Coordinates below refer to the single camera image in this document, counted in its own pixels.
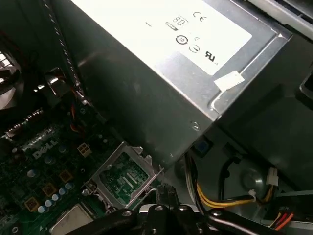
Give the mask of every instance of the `capacitor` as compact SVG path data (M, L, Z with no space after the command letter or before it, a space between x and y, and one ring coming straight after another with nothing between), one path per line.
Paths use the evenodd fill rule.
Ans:
M37 209L38 213L42 214L47 211L47 208L45 206L39 206Z
M73 189L74 186L75 186L75 185L74 185L73 183L70 183L70 182L68 182L68 183L65 184L65 188L66 188L67 190Z
M52 165L55 163L55 158L51 157L50 155L45 156L45 163L48 165Z
M54 204L54 201L51 200L51 199L48 199L48 200L45 201L45 206L46 206L47 208L52 207L53 204Z
M29 178L35 178L35 177L38 177L38 175L39 175L39 172L36 169L31 169L27 172L27 176Z
M66 146L60 145L60 147L59 147L59 152L60 152L60 153L65 153L66 151L67 151Z
M55 202L61 200L61 196L60 196L58 193L53 194L51 198L52 198L52 200L55 201Z
M60 196L63 196L63 195L65 195L67 193L67 189L65 189L65 188L60 188L59 189L59 195Z

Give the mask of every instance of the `metal bracket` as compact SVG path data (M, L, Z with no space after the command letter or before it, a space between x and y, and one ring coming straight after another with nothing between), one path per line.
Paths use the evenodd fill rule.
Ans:
M100 179L100 174L104 170L109 170L112 164L121 156L122 153L126 153L133 161L141 167L141 169L148 175L148 179L131 194L130 201L123 205L121 204L106 188ZM94 175L85 183L88 185L92 182L97 184L96 191L114 207L117 208L128 208L143 192L144 190L157 178L157 176L162 172L160 170L157 174L153 172L153 168L148 164L143 157L141 157L133 147L128 146L125 142L122 142L120 146L112 153L112 155L102 164L102 166L94 173Z
M60 51L61 51L61 57L64 61L65 69L62 69L64 72L67 73L67 75L71 78L72 82L74 83L74 86L76 88L76 92L78 93L79 97L81 99L84 98L84 91L81 86L81 82L79 79L79 76L76 72L75 65L73 63L73 60L70 56L70 53L67 49L64 37L62 35L61 29L59 27L58 21L53 13L53 8L51 5L50 0L42 0L44 10L50 20L50 23L53 26L53 31L55 33L57 44L59 45Z

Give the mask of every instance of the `screw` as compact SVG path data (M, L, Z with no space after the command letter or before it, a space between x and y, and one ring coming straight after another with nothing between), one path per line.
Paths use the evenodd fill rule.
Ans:
M199 124L197 124L195 121L192 121L192 122L191 122L191 125L192 125L192 128L193 128L195 131L200 131Z
M16 234L19 231L18 227L13 227L12 228L12 233Z
M132 212L131 211L125 211L122 213L122 216L127 217L127 216L131 216Z
M155 208L155 210L156 210L156 211L161 211L161 210L163 210L163 207L162 207L162 206L157 206L157 207Z
M213 211L212 214L214 216L220 216L220 215L222 215L222 212L221 211Z
M89 195L90 195L89 190L88 190L88 189L84 189L84 190L82 191L82 195L85 196L85 197L89 196Z

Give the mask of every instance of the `cable bundle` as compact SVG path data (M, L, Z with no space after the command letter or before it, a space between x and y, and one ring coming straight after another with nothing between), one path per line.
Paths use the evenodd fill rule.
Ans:
M291 219L293 218L293 213L284 213L283 216L281 213L278 214L277 218L274 220L274 222L269 226L270 228L273 228L275 230L280 230L284 226L286 226Z
M203 193L200 185L197 183L198 173L196 169L196 165L191 156L188 153L185 155L185 176L186 176L186 184L189 195L192 201L198 206L199 210L205 211L201 201L209 207L212 208L225 208L236 205L242 205L251 202L257 202L259 204L267 203L270 201L273 192L274 186L270 186L267 194L264 199L259 200L255 196L252 195L243 195L239 197L229 198L225 200L214 201L208 199Z

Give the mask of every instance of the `ul mark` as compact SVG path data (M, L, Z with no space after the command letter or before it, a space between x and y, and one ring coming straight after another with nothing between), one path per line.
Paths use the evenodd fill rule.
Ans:
M214 62L215 56L212 55L211 52L207 51L207 52L205 53L205 56L208 57L210 61Z

